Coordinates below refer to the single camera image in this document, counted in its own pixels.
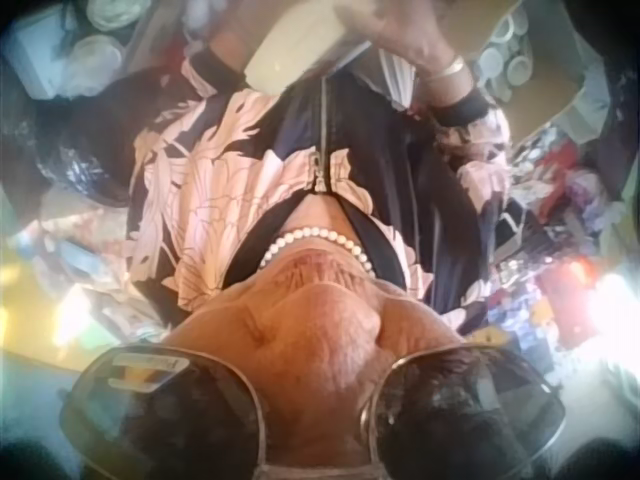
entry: black and white floral top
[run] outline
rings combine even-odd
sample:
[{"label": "black and white floral top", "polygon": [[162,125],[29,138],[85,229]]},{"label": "black and white floral top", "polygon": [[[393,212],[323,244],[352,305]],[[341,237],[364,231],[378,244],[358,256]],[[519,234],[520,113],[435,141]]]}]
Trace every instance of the black and white floral top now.
[{"label": "black and white floral top", "polygon": [[130,179],[130,276],[167,323],[253,275],[304,197],[325,194],[378,278],[461,333],[482,324],[509,128],[479,91],[421,120],[349,72],[270,96],[202,52],[88,102],[104,131],[77,138]]}]

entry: sunglasses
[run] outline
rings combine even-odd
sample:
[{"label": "sunglasses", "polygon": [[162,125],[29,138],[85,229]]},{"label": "sunglasses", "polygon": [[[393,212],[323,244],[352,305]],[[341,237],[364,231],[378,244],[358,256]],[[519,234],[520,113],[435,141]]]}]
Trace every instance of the sunglasses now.
[{"label": "sunglasses", "polygon": [[448,348],[396,362],[376,387],[361,418],[368,465],[274,466],[263,407],[241,372],[199,353],[127,346],[89,366],[60,421],[87,462],[117,480],[493,480],[520,478],[564,419],[518,355]]}]

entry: older woman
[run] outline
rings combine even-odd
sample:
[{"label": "older woman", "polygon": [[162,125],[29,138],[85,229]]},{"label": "older woman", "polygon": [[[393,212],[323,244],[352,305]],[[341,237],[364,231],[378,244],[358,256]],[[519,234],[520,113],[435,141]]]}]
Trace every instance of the older woman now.
[{"label": "older woman", "polygon": [[[416,72],[419,115],[350,71],[252,90],[242,72],[290,3],[240,2],[181,75],[91,108],[131,178],[131,278],[173,326],[166,345],[246,377],[274,461],[354,466],[383,372],[484,320],[509,134],[429,0],[338,11]],[[114,118],[104,99],[123,97]]]}]

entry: pearl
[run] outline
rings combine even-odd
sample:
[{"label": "pearl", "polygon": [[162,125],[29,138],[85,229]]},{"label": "pearl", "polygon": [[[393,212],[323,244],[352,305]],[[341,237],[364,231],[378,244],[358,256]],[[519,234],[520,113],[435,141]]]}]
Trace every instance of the pearl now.
[{"label": "pearl", "polygon": [[277,238],[276,241],[269,247],[269,250],[260,262],[260,269],[263,269],[267,265],[269,265],[269,262],[273,260],[278,252],[285,248],[287,245],[294,243],[296,240],[301,240],[303,238],[309,237],[320,237],[341,245],[346,250],[349,250],[349,252],[362,264],[362,267],[371,276],[371,278],[376,278],[375,272],[373,271],[373,265],[371,264],[371,262],[369,262],[369,257],[364,253],[364,250],[360,245],[356,245],[354,241],[349,240],[344,235],[338,234],[338,232],[336,232],[335,230],[328,230],[326,228],[320,227],[305,227],[302,229],[297,229],[291,233],[286,233],[280,238]]}]

